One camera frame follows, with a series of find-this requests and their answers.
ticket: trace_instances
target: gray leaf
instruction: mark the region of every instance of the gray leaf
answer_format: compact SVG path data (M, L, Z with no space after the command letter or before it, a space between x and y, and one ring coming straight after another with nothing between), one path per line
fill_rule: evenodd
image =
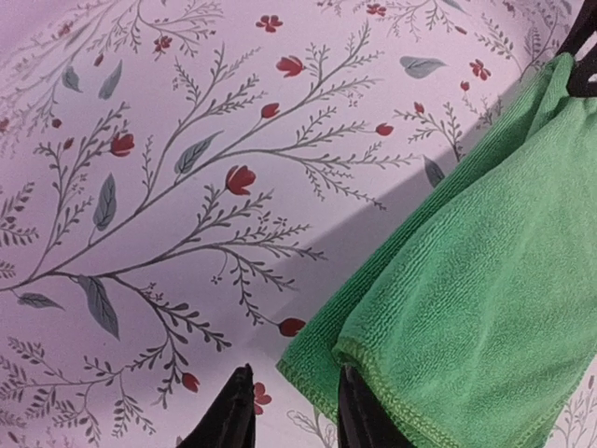
M47 298L43 294L36 294L34 292L25 292L21 294L18 300L19 305L32 306L34 308L60 308L63 310L58 303L52 299Z
M116 339L120 339L118 335L118 317L100 279L80 275L76 278L76 281L87 294L87 305L96 322Z
M292 423L301 428L303 431L317 434L317 427L304 413L300 413L299 411L288 411L286 415L290 420L292 420Z
M415 58L412 56L403 56L400 58L400 65L404 67L407 75L415 79L428 77L439 67L445 67L446 64L435 58Z
M105 79L104 84L102 84L102 87L100 88L100 93L98 94L98 96L101 99L107 100L112 96L112 93L114 93L114 89L120 81L120 75L122 75L122 60L120 60L117 67L110 74L110 76Z
M425 162L425 173L427 174L427 179L429 180L431 186L435 188L437 185L439 185L439 182L446 177L446 175L444 175L444 172L441 171L441 168L439 168L437 163L427 159L425 156L423 156L423 159Z
M116 214L116 183L110 174L102 185L100 197L93 214L93 224L98 231L104 231Z
M78 87L78 75L75 73L75 69L72 65L66 67L62 72L62 84L66 89L82 93L81 89Z
M193 168L193 165L200 155L212 144L212 140L214 140L220 133L222 133L222 131L213 133L206 139L188 147L185 152L181 154L180 159L178 159L178 162L174 166L174 172L179 175L187 174Z
M572 14L572 5L570 5L566 0L562 0L562 5L566 9L568 14Z
M456 9L458 9L459 11L462 11L466 14L466 11L464 11L462 9L462 7L455 0L442 0L442 1L449 7L454 7Z
M327 446L335 446L336 444L336 427L331 423L326 426L325 441Z

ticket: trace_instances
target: green microfiber towel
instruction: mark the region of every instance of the green microfiber towel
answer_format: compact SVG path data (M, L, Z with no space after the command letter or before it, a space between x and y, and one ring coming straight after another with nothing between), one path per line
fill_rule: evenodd
M597 99L535 77L290 344L328 417L355 365L419 448L543 446L597 350Z

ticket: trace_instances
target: floral wallpaper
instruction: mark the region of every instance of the floral wallpaper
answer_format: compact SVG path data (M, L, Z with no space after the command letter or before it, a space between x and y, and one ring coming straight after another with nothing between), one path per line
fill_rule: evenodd
M581 2L46 3L1 19L2 447L175 447L245 362L257 446L336 446L275 363Z

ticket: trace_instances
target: red flower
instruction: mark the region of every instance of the red flower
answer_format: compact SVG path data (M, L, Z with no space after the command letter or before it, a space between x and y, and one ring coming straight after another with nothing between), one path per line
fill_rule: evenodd
M255 393L255 414L262 415L263 408L261 406L265 406L266 404L271 403L271 397L265 393L265 386L263 383L255 383L253 387L253 391Z
M7 131L8 124L10 124L10 120L7 117L4 117L0 121L0 133L5 133Z
M199 380L195 378L192 373L183 373L183 386L191 392L197 393L199 391Z
M246 165L243 165L241 168L238 165L233 166L226 175L226 188L230 193L237 196L251 194L245 187L252 185L256 177L255 173L249 170Z
M305 325L304 320L288 317L278 324L278 330L286 338L294 338Z
M378 15L385 17L386 7L382 7L379 3L374 3L373 5L367 5L367 14L371 14L372 16Z
M473 63L469 64L473 69L473 75L476 77L480 77L483 81L486 81L488 77L492 75L488 69L485 68L485 65L479 59L476 59Z
M300 59L296 56L288 56L282 58L277 64L276 68L281 72L286 72L284 77L295 77L303 70L303 65Z
M153 43L156 45L154 52L163 53L165 49L168 49L170 47L170 44L172 43L172 38L168 37L167 35L163 35L162 37L154 40Z
M71 21L69 21L68 23L65 23L60 30L58 30L58 37L62 37L63 35L68 35L71 32L71 26L73 26L73 23Z
M261 19L256 23L258 28L265 28L268 33L275 33L276 28L284 25L283 21L280 21L278 16L261 16Z
M276 115L278 115L278 107L280 107L279 103L271 103L270 105L264 105L261 107L261 117L263 119L272 119Z
M377 128L375 128L375 132L381 135L382 137L387 137L389 134L392 133L394 130L393 126L389 126L388 123L378 124Z
M133 148L134 138L131 133L123 135L122 138L120 138L120 133L117 133L110 145L110 152L116 157L127 157Z

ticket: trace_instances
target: black plastic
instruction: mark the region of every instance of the black plastic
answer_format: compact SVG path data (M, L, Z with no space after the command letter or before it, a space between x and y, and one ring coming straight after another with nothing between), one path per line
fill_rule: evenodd
M339 448L414 448L355 368L340 372ZM234 371L199 424L177 448L255 448L253 371Z
M228 379L199 424L177 448L255 448L253 371L248 364Z
M571 53L576 55L589 37L597 31L597 0L585 0L572 30L558 50L558 54ZM589 79L597 74L597 46L576 64L568 80L568 93L578 98L597 96L597 82Z
M340 373L338 442L340 448L414 448L350 366Z

